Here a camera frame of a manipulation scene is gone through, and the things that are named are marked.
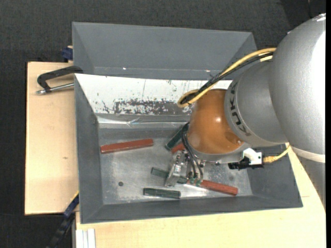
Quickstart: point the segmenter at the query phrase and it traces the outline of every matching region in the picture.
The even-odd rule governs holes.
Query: metal tray
[[[151,168],[168,169],[171,154],[164,146],[189,119],[190,110],[178,108],[176,101],[203,81],[76,74],[74,83],[82,223],[302,206],[286,157],[240,171],[206,164],[204,178],[238,187],[236,197],[186,184],[174,187],[180,200],[143,196],[144,187],[163,188],[164,179],[151,175]],[[140,138],[153,138],[154,146],[100,153],[101,145]]]

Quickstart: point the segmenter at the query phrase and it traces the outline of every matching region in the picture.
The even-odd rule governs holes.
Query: wire
[[[283,151],[280,155],[278,156],[268,156],[268,157],[264,157],[263,158],[263,162],[264,163],[273,163],[275,161],[277,161],[278,159],[282,158],[283,156],[285,156],[291,149],[291,146],[288,146],[287,149],[285,151]]]
[[[185,128],[189,125],[190,122],[187,122],[183,128],[182,128],[182,143],[185,147],[185,149],[187,150],[187,153],[189,155],[189,159],[190,159],[190,162],[191,162],[191,165],[192,165],[192,169],[193,169],[193,172],[194,172],[194,175],[195,175],[195,164],[197,165],[198,167],[198,170],[199,170],[199,173],[200,173],[200,179],[203,178],[203,171],[199,165],[199,162],[197,160],[197,158],[195,157],[194,153],[191,151],[190,147],[189,147],[189,144],[187,142],[187,138],[186,138],[186,133],[187,131],[185,131]]]
[[[227,69],[225,69],[223,72],[218,73],[215,77],[213,77],[206,84],[204,84],[200,89],[191,90],[191,91],[185,93],[184,95],[182,95],[181,98],[177,102],[177,106],[186,107],[186,106],[196,102],[199,98],[201,98],[205,93],[207,93],[219,80],[224,78],[226,75],[229,75],[230,73],[234,72],[235,70],[237,70],[249,63],[252,63],[253,61],[256,61],[258,59],[266,60],[265,57],[271,56],[275,50],[276,50],[276,48],[267,48],[267,49],[262,49],[262,50],[247,54],[246,56],[244,56],[240,60],[236,61],[231,66],[229,66]]]

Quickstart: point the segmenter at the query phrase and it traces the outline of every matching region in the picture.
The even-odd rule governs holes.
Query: yellow cable
[[[256,56],[261,56],[270,52],[274,52],[276,50],[276,48],[267,48],[267,49],[262,49],[262,50],[258,50],[256,52],[252,52],[250,54],[247,54],[246,56],[244,56],[243,58],[241,58],[240,60],[236,61],[233,65],[231,65],[229,68],[227,68],[222,74],[220,74],[219,76],[223,76],[225,74],[227,74],[228,72],[232,71],[233,69],[235,69],[236,67],[238,67],[239,65],[243,64],[244,62],[246,62],[247,60],[256,57]],[[209,86],[208,88],[206,88],[205,90],[203,90],[201,93],[199,93],[198,95],[196,95],[194,98],[192,98],[189,102],[183,103],[182,101],[190,94],[196,93],[199,90],[195,89],[195,90],[191,90],[187,93],[185,93],[184,95],[181,96],[181,98],[178,100],[177,102],[177,106],[178,107],[186,107],[194,102],[196,102],[199,98],[201,98],[205,93],[207,93],[216,83],[212,84],[211,86]]]
[[[285,151],[283,151],[279,156],[268,156],[263,158],[264,163],[272,163],[277,161],[278,159],[282,158],[285,156],[291,149],[291,146],[289,145]]]

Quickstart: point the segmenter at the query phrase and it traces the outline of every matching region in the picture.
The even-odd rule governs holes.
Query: black cable
[[[180,103],[181,104],[184,104],[184,103],[189,103],[190,100],[192,100],[194,97],[196,97],[198,94],[200,94],[202,91],[204,91],[205,89],[207,89],[208,87],[210,87],[211,85],[217,83],[218,81],[222,80],[223,78],[225,78],[226,76],[232,74],[233,72],[239,70],[240,68],[246,66],[246,65],[249,65],[257,60],[260,60],[262,58],[265,58],[265,57],[269,57],[269,56],[272,56],[273,55],[273,52],[270,52],[270,53],[267,53],[267,54],[263,54],[261,56],[257,56],[257,57],[254,57],[254,58],[251,58],[249,60],[247,60],[246,62],[244,62],[243,64],[241,65],[238,65],[236,68],[232,69],[231,71],[227,72],[226,74],[224,75],[221,75],[224,71],[226,71],[226,69],[222,70],[221,72],[219,72],[218,74],[216,74],[213,78],[211,78],[208,82],[206,82],[203,86],[200,87],[200,89],[195,92],[195,93],[192,93],[188,96],[186,96]]]
[[[200,176],[201,176],[200,179],[202,179],[203,178],[203,171],[202,171],[202,169],[199,165],[199,162],[198,162],[197,158],[195,157],[194,153],[191,151],[191,149],[189,147],[189,144],[187,142],[187,139],[186,139],[186,131],[184,129],[187,127],[187,125],[189,125],[189,122],[186,123],[184,125],[184,127],[182,128],[182,143],[183,143],[184,147],[186,148],[187,153],[189,155],[191,165],[192,165],[192,168],[193,168],[193,172],[195,173],[195,164],[196,164],[197,167],[198,167]]]
[[[185,129],[188,127],[190,122],[187,122],[183,128],[182,128],[182,143],[184,145],[184,147],[187,149],[187,143],[186,143],[186,140],[185,140]],[[194,165],[194,160],[193,160],[193,157],[192,155],[190,154],[189,150],[187,150],[187,153],[188,153],[188,158],[191,162],[191,165],[192,165],[192,169],[193,169],[193,172],[194,172],[194,175],[195,175],[195,165]]]

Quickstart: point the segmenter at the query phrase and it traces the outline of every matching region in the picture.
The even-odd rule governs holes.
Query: wooden table
[[[39,74],[70,66],[27,66],[25,214],[63,212],[78,190],[73,90],[38,96]],[[72,82],[72,76],[51,81]],[[97,247],[326,247],[326,214],[296,155],[290,160],[302,208],[97,224]]]

